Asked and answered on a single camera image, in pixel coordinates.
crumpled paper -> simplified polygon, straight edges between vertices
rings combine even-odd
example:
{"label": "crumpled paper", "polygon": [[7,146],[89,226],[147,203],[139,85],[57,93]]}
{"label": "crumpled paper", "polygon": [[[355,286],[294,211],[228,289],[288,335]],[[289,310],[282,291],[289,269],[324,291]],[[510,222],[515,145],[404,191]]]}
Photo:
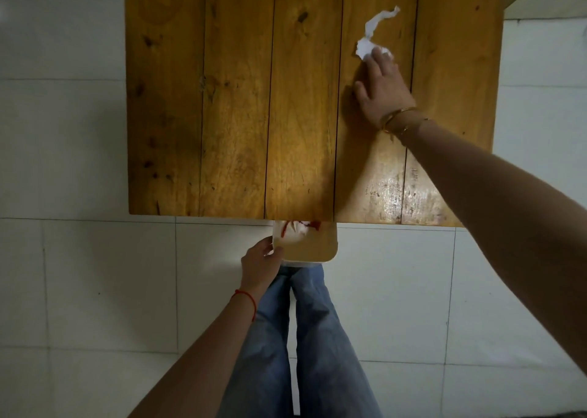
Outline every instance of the crumpled paper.
{"label": "crumpled paper", "polygon": [[375,29],[377,28],[377,24],[383,21],[384,19],[389,19],[390,17],[395,17],[400,12],[400,7],[396,5],[395,9],[392,12],[388,12],[386,10],[376,14],[371,19],[367,21],[365,24],[365,36],[359,39],[357,42],[357,50],[355,52],[356,56],[364,60],[365,56],[370,54],[373,51],[374,47],[381,48],[382,52],[389,53],[393,58],[393,54],[389,49],[386,49],[383,46],[378,46],[371,42],[371,38],[375,33]]}

blue denim jeans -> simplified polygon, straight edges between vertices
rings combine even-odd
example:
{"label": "blue denim jeans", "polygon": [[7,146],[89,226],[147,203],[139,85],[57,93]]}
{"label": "blue denim jeans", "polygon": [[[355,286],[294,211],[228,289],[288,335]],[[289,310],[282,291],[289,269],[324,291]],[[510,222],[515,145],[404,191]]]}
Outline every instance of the blue denim jeans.
{"label": "blue denim jeans", "polygon": [[322,266],[282,267],[260,300],[218,417],[292,417],[286,348],[290,288],[296,297],[297,384],[304,418],[381,417],[367,377],[342,329]]}

hand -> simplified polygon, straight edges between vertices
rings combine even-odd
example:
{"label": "hand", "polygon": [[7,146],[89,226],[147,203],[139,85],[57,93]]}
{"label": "hand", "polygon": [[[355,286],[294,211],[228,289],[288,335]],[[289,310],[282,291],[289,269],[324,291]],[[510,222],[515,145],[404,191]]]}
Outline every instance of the hand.
{"label": "hand", "polygon": [[240,289],[255,298],[257,305],[275,276],[283,261],[283,248],[273,250],[272,238],[265,237],[246,251],[241,259],[242,279]]}
{"label": "hand", "polygon": [[369,72],[369,94],[364,83],[356,81],[355,95],[365,117],[377,129],[382,129],[385,117],[395,110],[415,106],[397,64],[388,53],[375,47],[364,59]]}

pant leg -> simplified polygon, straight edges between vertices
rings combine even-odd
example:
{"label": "pant leg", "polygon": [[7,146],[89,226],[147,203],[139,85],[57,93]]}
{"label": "pant leg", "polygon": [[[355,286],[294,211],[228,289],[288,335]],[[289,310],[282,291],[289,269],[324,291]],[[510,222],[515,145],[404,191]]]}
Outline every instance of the pant leg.
{"label": "pant leg", "polygon": [[291,277],[297,305],[297,384],[303,418],[381,417],[367,377],[342,328],[322,266]]}
{"label": "pant leg", "polygon": [[274,418],[293,416],[287,340],[290,324],[290,281],[277,275],[257,309],[218,417]]}

wooden plank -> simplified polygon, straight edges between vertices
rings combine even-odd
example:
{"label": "wooden plank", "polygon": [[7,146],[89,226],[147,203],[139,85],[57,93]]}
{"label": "wooden plank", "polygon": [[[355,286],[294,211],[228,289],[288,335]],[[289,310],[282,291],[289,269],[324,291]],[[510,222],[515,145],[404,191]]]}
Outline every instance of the wooden plank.
{"label": "wooden plank", "polygon": [[274,0],[206,0],[200,215],[263,218]]}
{"label": "wooden plank", "polygon": [[406,148],[399,141],[392,142],[389,134],[370,129],[352,97],[353,82],[364,74],[355,49],[364,36],[365,22],[396,5],[400,13],[379,23],[373,41],[392,51],[409,84],[417,0],[344,0],[334,199],[337,222],[401,221]]}
{"label": "wooden plank", "polygon": [[131,214],[198,212],[203,46],[204,0],[126,0]]}
{"label": "wooden plank", "polygon": [[265,216],[332,220],[342,0],[275,0]]}
{"label": "wooden plank", "polygon": [[[436,122],[491,150],[503,29],[502,0],[419,0],[412,90]],[[401,223],[458,226],[408,152]]]}

